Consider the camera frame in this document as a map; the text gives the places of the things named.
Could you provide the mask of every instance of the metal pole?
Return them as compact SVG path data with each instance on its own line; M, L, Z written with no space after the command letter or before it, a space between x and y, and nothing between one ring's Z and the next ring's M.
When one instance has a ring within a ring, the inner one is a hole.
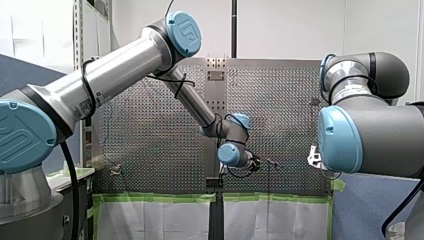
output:
M231 14L231 58L237 58L237 0L233 0Z

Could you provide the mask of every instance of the robotic arm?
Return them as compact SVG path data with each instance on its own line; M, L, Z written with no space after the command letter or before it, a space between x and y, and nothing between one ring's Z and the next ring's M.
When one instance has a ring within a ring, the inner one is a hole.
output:
M228 121L218 119L195 89L182 82L185 76L176 64L196 54L200 46L195 20L185 12L171 13L145 27L140 39L84 66L82 72L0 97L2 237L62 238L63 197L51 193L41 163L73 134L78 121L151 73L172 80L167 86L178 92L206 136L226 139L218 152L221 162L238 168L257 166L245 147L249 118L233 114Z
M391 106L409 86L405 64L387 53L327 58L319 115L319 148L330 170L418 177L424 166L419 105Z

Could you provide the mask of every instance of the wire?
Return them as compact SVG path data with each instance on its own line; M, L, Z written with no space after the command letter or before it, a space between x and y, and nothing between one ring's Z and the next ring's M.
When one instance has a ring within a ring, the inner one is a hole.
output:
M93 90L91 89L90 84L87 81L87 72L86 72L87 65L92 62L94 62L94 59L87 60L82 64L82 67L81 67L81 80L84 85L85 91L88 93L88 96L90 97L90 103L91 103L90 112L83 120L91 118L96 112L96 98L94 97Z
M162 81L162 82L179 82L179 83L181 83L180 86L178 87L177 91L175 92L175 95L174 95L174 98L177 98L178 97L178 93L180 92L180 90L183 87L183 84L184 83L190 83L193 87L196 87L196 83L195 82L189 81L189 80L186 80L185 79L186 76L187 76L187 74L184 73L183 79L181 79L181 80L163 79L163 78L155 77L155 76L152 76L152 75L149 75L147 77L152 78L152 79L155 79L155 80L159 80L159 81Z
M235 174L233 171L231 171L231 168L227 166L227 170L228 172L231 174L231 176L235 177L235 178L247 178L250 175L253 174L253 171L249 171L248 173L246 173L245 175L237 175Z
M383 236L386 237L386 229L388 225L395 219L397 215L399 215L400 212L414 199L414 197L417 195L417 193L420 191L420 189L424 186L424 178L423 173L421 173L421 180L417 185L412 189L412 191L408 194L408 196L402 201L402 203L390 214L390 216L384 221L383 225L381 226L381 232L383 233Z
M354 77L358 77L358 78L365 78L365 79L367 79L368 80L368 84L372 84L373 85L373 87L372 87L372 89L370 89L371 90L371 93L372 94L374 94L374 95L377 95L378 94L378 84L377 84L377 82L374 80L374 79L372 79L370 76L367 76L367 75L350 75L350 76L346 76L346 77L343 77L343 78L341 78L337 83L335 83L332 87L331 87L331 89L330 89L330 92L328 93L328 97L329 97L329 103L328 104L332 104L332 99L331 99L331 95L333 95L333 92L334 92L334 89L336 89L336 87L340 84L340 83L342 83L343 81L345 81L345 80L347 80L347 79L349 79L349 78L354 78Z
M325 98L324 96L324 78L325 78L325 66L327 65L328 60L330 60L330 58L335 57L335 54L328 54L327 56L325 56L324 60L321 62L321 66L320 66L320 90L321 90L321 98L326 101L327 103L329 103L328 99Z
M324 164L322 163L322 161L320 161L320 162L321 162L320 170L321 170L322 176L323 176L324 178L326 178L327 180L330 180L330 181L334 181L334 180L337 180L337 179L339 179L339 178L340 178L340 176L342 175L342 172L335 172L335 171L332 171L332 170L327 169L327 171L332 172L332 173L336 173L336 174L337 174L335 177L329 177L329 176L328 176L328 175L324 172L324 169L322 168L322 166L323 166Z
M72 233L71 240L78 239L78 228L79 228L79 191L78 191L78 179L77 173L75 171L74 162L72 161L72 155L69 151L68 144L66 141L60 144L62 148L63 155L65 156L66 164L68 165L69 175L71 177L71 187L72 187L72 205L73 205L73 216L72 216Z
M174 0L171 0L171 2L168 5L168 9L166 10L165 17L168 16L169 10L171 10L171 6L173 3L174 3Z

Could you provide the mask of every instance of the perforated metal panel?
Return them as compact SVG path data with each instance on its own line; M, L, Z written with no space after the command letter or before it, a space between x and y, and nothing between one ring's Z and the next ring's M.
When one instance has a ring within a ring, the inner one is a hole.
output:
M225 191L330 194L330 182L306 160L311 144L316 144L321 108L311 105L319 97L319 61L228 59L222 70L226 89L205 84L206 72L211 70L205 59L187 59L183 64L180 67L202 96L208 86L205 100L211 108L215 106L214 111L217 106L212 103L219 100L225 102L228 113L252 117L248 148L283 167L268 172L265 165L246 179L226 176ZM93 123L99 139L94 142L103 147L94 144L93 155L104 153L109 162L97 173L95 191L206 191L205 160L213 161L213 157L205 155L215 154L209 149L214 144L205 144L199 126L163 83L145 79L99 112L99 120ZM116 164L122 165L122 174L111 175Z
M203 66L180 68L203 95ZM97 173L96 192L205 192L204 137L164 83L144 79L100 112L99 150L108 163ZM116 164L122 173L111 175Z
M330 182L306 161L316 143L320 106L311 100L319 98L319 62L230 59L227 74L228 111L252 118L247 147L282 169L264 165L249 178L227 176L226 191L327 195Z

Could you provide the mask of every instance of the white wall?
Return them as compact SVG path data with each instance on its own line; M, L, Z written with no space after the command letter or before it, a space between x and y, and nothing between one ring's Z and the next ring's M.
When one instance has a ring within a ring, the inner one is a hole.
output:
M239 58L322 59L343 53L343 0L238 2Z
M163 18L169 2L169 0L112 1L112 26L118 45L123 46L134 41L144 26ZM189 12L200 25L203 44L197 57L229 55L231 1L176 0L171 12L178 10Z
M238 57L321 59L343 52L345 1L238 1ZM135 40L141 28L162 18L169 0L115 0L112 25L119 46ZM176 0L200 25L197 57L231 55L230 0Z
M420 0L347 0L345 53L385 51L402 59L411 81L399 104L417 97L419 12Z
M0 0L0 54L72 72L72 4L72 0Z

